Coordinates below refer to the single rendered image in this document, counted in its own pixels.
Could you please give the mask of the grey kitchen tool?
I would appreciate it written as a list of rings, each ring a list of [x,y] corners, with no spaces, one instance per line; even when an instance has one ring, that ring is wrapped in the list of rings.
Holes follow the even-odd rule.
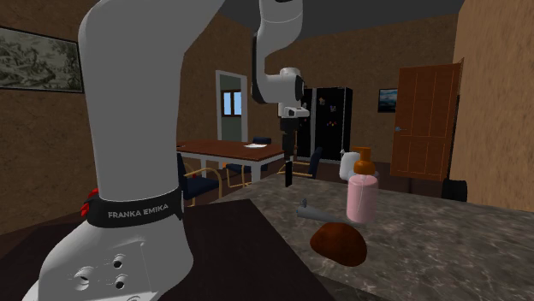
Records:
[[[344,223],[342,219],[337,218],[324,211],[318,210],[317,208],[313,206],[308,205],[306,198],[303,198],[301,200],[300,205],[296,210],[296,214],[298,217],[311,219],[315,221]]]

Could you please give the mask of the orange wooden door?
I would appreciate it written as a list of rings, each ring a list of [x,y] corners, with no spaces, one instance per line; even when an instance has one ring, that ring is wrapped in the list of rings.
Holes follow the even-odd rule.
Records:
[[[462,67],[457,62],[399,70],[391,175],[448,177]]]

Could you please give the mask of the black round bin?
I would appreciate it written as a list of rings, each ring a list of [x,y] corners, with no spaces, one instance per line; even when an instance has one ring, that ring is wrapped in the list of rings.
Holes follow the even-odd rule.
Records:
[[[467,182],[465,180],[445,179],[442,182],[441,198],[459,202],[467,201]]]

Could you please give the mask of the brown round bread loaf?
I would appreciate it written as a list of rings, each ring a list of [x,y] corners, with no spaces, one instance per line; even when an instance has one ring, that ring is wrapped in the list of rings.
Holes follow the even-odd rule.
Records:
[[[311,237],[310,247],[319,255],[340,265],[356,267],[367,257],[367,245],[362,234],[341,222],[323,224]]]

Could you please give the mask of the doorway with window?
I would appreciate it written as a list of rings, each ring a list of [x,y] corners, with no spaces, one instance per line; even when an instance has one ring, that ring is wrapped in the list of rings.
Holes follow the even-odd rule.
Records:
[[[246,142],[247,77],[227,71],[216,71],[217,138]]]

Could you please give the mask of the white cup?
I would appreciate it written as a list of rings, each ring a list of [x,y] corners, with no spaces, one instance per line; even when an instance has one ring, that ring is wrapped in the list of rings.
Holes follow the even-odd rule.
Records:
[[[339,176],[342,180],[349,180],[356,175],[353,171],[354,164],[359,161],[360,154],[358,152],[343,152],[341,156],[341,163],[339,169]]]

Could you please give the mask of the black fridge with magnets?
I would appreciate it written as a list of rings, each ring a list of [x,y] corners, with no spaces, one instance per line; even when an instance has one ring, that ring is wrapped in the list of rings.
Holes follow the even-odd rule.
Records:
[[[309,158],[317,147],[322,147],[322,159],[340,161],[341,152],[350,148],[353,90],[348,87],[306,88],[301,102],[310,116],[300,119],[298,157]]]

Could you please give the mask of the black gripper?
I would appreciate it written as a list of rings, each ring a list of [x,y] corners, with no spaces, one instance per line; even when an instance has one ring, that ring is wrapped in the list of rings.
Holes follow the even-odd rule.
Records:
[[[293,156],[294,156],[294,133],[298,130],[299,118],[281,118],[280,130],[282,131],[282,148],[285,160],[285,187],[293,183]]]

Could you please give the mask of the small blue wall picture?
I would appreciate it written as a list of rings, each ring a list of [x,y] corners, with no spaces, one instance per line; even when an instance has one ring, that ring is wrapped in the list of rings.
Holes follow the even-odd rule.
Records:
[[[397,88],[380,89],[378,96],[378,113],[394,113],[396,110]]]

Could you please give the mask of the grey landscape wall picture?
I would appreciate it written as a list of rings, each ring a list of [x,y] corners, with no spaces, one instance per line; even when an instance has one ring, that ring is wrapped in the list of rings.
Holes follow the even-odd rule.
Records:
[[[82,93],[78,44],[0,27],[0,89]]]

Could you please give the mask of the brown white-legged dining table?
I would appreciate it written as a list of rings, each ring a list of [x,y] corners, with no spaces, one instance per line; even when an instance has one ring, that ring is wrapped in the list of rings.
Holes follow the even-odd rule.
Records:
[[[179,142],[176,151],[184,158],[199,159],[202,168],[206,167],[207,161],[218,162],[220,167],[224,162],[250,166],[252,182],[261,179],[262,165],[284,157],[280,145],[260,148],[249,148],[247,145],[248,142],[197,139]]]

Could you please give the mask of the pink soap dispenser orange pump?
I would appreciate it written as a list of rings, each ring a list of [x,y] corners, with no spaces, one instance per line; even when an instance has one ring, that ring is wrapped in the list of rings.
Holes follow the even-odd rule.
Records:
[[[359,224],[374,220],[377,208],[378,179],[371,161],[370,147],[353,147],[359,159],[353,163],[348,178],[347,218]]]

